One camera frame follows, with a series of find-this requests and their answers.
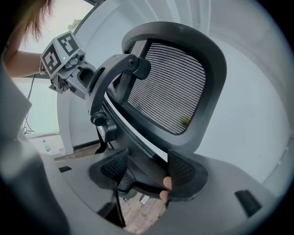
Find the person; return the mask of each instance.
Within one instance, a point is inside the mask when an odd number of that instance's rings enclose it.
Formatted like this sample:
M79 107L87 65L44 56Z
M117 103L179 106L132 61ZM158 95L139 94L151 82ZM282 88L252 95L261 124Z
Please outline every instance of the person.
M36 41L41 37L45 17L51 14L54 0L37 0L30 12L14 30L6 45L4 64L11 78L25 77L45 70L38 53L20 51L21 42L31 33Z
M169 189L169 190L172 189L172 188L171 188L171 177L167 176L167 177L164 178L164 186L165 186L167 189ZM166 190L161 191L160 194L159 194L159 196L160 196L160 199L161 199L162 201L164 201L165 203L167 203L167 201L168 201L168 196L169 196L169 191L166 191Z

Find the finger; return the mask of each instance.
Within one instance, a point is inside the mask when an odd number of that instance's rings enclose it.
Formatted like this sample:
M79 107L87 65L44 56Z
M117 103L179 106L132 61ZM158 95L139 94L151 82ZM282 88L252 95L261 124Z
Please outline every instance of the finger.
M169 196L169 192L168 191L161 191L160 194L159 194L160 199L162 201L164 201L164 203L167 203L168 196Z
M164 178L164 186L171 189L171 177L167 176Z

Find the plastic bottle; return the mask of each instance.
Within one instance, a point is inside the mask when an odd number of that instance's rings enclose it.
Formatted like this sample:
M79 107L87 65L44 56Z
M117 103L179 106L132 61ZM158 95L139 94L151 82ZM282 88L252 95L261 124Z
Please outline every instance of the plastic bottle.
M51 148L50 148L50 146L46 143L46 140L43 140L43 143L44 143L44 145L45 145L45 150L46 150L46 152L51 152Z

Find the floor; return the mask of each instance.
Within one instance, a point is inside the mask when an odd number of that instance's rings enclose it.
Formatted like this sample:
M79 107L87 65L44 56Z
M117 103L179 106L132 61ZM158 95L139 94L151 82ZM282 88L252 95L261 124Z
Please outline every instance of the floor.
M95 154L99 144L92 145L83 149L74 151L73 154L56 158L55 160L65 160L71 158L86 157ZM164 203L155 198L149 198L145 204L140 201L144 195L137 193L131 199L119 199L122 214L126 223L124 228L133 234L143 234L150 226L152 226L158 218L164 213Z

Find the blonde hair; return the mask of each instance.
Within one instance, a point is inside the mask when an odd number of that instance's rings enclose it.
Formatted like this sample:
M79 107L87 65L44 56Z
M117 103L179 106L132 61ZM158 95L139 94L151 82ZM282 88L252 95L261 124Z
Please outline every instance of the blonde hair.
M25 36L32 34L35 40L41 38L42 25L45 23L45 17L52 13L53 2L54 0L36 0L34 2L23 22Z

